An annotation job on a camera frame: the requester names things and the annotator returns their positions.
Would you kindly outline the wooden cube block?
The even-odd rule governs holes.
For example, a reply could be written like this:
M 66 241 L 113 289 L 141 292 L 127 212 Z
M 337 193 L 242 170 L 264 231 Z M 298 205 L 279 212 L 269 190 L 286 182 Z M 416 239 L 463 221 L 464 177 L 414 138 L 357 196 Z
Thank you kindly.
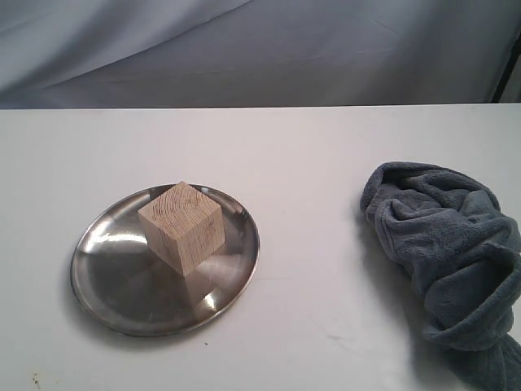
M 225 243 L 221 206 L 180 182 L 138 210 L 148 248 L 187 276 Z

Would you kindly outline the grey backdrop cloth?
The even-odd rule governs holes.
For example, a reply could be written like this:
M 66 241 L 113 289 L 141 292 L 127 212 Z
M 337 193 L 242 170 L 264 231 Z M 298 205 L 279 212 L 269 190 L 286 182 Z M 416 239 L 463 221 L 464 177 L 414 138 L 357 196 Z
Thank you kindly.
M 517 1 L 4 1 L 3 108 L 487 102 Z

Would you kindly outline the round stainless steel plate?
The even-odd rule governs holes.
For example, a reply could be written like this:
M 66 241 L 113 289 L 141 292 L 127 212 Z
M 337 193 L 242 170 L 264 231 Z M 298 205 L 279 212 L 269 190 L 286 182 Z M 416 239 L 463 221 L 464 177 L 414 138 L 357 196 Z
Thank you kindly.
M 133 193 L 97 216 L 72 254 L 70 284 L 86 313 L 120 334 L 159 337 L 202 327 L 238 300 L 258 263 L 257 226 L 232 196 L 196 188 L 222 207 L 224 245 L 181 276 L 148 248 L 138 222 L 138 210 L 169 186 Z

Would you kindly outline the grey-blue fleece towel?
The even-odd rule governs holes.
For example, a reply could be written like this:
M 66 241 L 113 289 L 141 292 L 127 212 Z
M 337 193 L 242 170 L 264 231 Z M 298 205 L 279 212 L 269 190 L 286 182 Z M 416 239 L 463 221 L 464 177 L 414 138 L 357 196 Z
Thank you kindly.
M 427 312 L 423 337 L 464 381 L 520 387 L 510 335 L 520 296 L 520 232 L 494 193 L 458 171 L 387 162 L 369 177 L 361 211 Z

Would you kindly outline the black stand pole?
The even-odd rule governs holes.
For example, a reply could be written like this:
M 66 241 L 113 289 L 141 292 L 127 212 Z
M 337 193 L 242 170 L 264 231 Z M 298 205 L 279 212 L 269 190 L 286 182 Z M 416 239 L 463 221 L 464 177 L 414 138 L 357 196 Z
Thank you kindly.
M 520 28 L 512 39 L 506 57 L 501 63 L 489 102 L 520 102 Z

